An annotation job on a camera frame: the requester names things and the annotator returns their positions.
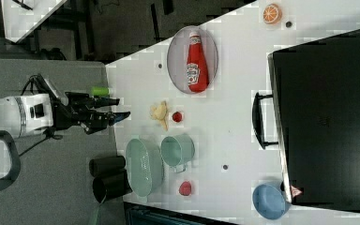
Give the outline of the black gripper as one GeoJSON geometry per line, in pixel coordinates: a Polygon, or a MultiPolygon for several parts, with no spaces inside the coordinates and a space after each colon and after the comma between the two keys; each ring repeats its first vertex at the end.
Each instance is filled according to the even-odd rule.
{"type": "Polygon", "coordinates": [[[90,97],[85,93],[66,92],[68,103],[59,97],[52,98],[52,119],[55,130],[81,126],[86,134],[113,126],[130,116],[130,112],[98,112],[98,108],[117,106],[119,98],[90,97]]]}

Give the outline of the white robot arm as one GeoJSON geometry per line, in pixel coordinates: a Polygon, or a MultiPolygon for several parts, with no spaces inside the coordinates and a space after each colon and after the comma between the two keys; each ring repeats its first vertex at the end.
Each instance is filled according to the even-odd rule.
{"type": "Polygon", "coordinates": [[[80,126],[87,134],[99,132],[130,116],[129,112],[102,112],[101,107],[117,105],[118,99],[67,93],[67,103],[49,94],[0,98],[0,143],[8,150],[11,167],[0,178],[0,191],[11,186],[21,171],[15,141],[44,134],[48,139],[58,130],[80,126]]]}

